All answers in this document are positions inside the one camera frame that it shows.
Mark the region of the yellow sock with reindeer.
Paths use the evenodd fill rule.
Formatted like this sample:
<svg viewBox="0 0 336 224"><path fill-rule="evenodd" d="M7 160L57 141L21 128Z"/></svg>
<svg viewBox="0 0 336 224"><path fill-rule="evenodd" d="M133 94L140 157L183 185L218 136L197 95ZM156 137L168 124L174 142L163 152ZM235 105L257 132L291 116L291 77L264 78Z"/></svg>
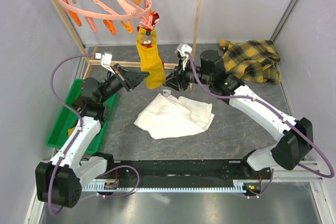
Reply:
<svg viewBox="0 0 336 224"><path fill-rule="evenodd" d="M138 27L136 43L141 71L149 73L146 86L148 89L156 89L165 81L164 62L157 48L156 30Z"/></svg>

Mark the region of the red sock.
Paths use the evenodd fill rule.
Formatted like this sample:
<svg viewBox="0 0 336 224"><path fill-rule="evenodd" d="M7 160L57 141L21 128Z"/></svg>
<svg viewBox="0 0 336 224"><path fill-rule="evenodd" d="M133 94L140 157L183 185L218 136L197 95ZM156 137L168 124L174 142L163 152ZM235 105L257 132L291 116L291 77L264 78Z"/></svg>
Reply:
<svg viewBox="0 0 336 224"><path fill-rule="evenodd" d="M149 15L150 15L150 18L151 18L151 25L152 25L152 27L155 27L156 26L156 23L159 21L159 19L160 19L160 16L159 16L159 14L157 13L157 12L155 12L154 10L153 11L151 11L150 13L149 13Z"/></svg>

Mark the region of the mustard yellow sock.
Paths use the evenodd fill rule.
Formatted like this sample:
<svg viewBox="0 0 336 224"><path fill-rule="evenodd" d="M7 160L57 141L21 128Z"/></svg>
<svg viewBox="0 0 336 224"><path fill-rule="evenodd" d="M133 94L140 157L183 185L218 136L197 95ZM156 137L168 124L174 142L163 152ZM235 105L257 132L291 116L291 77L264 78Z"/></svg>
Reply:
<svg viewBox="0 0 336 224"><path fill-rule="evenodd" d="M75 130L77 124L78 124L78 119L76 119L75 122L74 122L74 124L73 124L73 126L70 127L70 128L67 130L67 136L70 136L70 135L73 133L73 131Z"/></svg>

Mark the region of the brown striped sock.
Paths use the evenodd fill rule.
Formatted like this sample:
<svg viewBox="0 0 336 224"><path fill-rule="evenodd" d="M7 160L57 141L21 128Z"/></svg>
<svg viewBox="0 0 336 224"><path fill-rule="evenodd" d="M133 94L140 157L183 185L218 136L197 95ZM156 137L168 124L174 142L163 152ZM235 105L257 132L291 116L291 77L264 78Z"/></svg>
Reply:
<svg viewBox="0 0 336 224"><path fill-rule="evenodd" d="M79 97L76 98L76 100L72 104L72 107L78 112L80 112L83 109L84 100L83 100L82 96L79 96Z"/></svg>

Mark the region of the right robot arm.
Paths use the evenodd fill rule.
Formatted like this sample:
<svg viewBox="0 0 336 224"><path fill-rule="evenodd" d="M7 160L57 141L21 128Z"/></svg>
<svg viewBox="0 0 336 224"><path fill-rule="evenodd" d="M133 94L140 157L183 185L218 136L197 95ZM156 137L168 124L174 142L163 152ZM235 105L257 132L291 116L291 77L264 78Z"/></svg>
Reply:
<svg viewBox="0 0 336 224"><path fill-rule="evenodd" d="M281 112L256 95L242 80L226 73L217 51L204 51L201 66L197 67L190 62L191 50L187 47L175 51L179 63L166 77L164 85L181 91L192 83L201 83L208 94L244 112L274 138L275 145L253 150L244 157L240 172L245 178L254 178L260 170L277 165L293 170L312 150L312 123Z"/></svg>

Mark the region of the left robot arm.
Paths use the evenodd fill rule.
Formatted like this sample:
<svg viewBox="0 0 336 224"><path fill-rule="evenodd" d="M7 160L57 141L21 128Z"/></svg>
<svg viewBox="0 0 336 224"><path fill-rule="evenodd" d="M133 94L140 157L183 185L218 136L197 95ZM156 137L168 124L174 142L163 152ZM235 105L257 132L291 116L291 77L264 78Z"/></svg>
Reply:
<svg viewBox="0 0 336 224"><path fill-rule="evenodd" d="M80 161L92 142L107 123L110 107L105 105L119 90L132 91L150 74L127 70L115 64L104 82L84 79L81 85L83 107L74 131L59 152L49 162L41 162L35 169L37 198L60 207L74 207L82 189L98 176L111 178L115 173L113 157L94 154L83 165Z"/></svg>

